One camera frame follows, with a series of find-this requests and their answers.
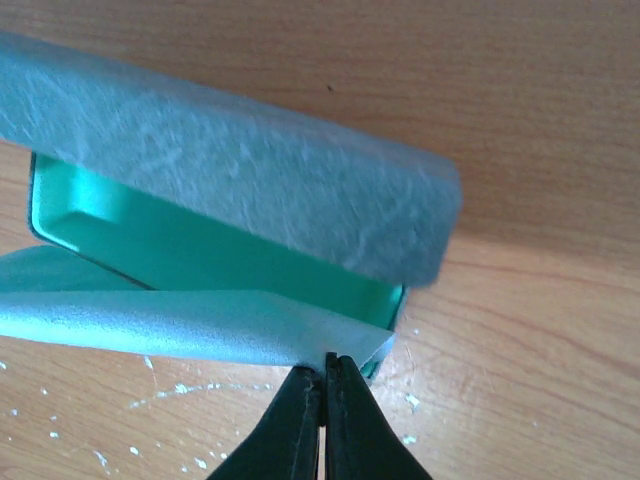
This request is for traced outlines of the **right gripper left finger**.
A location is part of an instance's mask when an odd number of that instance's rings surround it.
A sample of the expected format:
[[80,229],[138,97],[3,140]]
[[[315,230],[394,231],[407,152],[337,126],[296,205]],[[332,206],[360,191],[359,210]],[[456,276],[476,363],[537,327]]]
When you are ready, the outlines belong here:
[[208,478],[315,479],[322,401],[321,376],[293,368],[252,432]]

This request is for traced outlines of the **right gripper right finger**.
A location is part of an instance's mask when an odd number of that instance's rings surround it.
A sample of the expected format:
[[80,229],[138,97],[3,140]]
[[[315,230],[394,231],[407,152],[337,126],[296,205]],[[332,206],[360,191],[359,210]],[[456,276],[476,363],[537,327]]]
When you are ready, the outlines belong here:
[[429,479],[398,439],[354,360],[329,353],[324,387],[327,479]]

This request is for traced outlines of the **grey glasses case green lining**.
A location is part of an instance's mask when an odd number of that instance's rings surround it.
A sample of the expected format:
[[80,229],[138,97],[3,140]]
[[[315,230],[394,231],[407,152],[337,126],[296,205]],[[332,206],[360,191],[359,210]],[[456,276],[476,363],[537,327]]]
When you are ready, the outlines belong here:
[[388,330],[462,206],[432,153],[3,33],[1,136],[28,224],[144,290],[275,294]]

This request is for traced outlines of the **light blue cleaning cloth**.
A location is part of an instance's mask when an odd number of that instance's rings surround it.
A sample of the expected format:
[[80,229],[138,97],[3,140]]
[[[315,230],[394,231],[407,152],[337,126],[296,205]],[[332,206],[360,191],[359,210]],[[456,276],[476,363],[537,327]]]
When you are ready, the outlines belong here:
[[321,370],[329,353],[378,361],[392,332],[260,291],[144,290],[69,251],[1,258],[1,333],[147,356]]

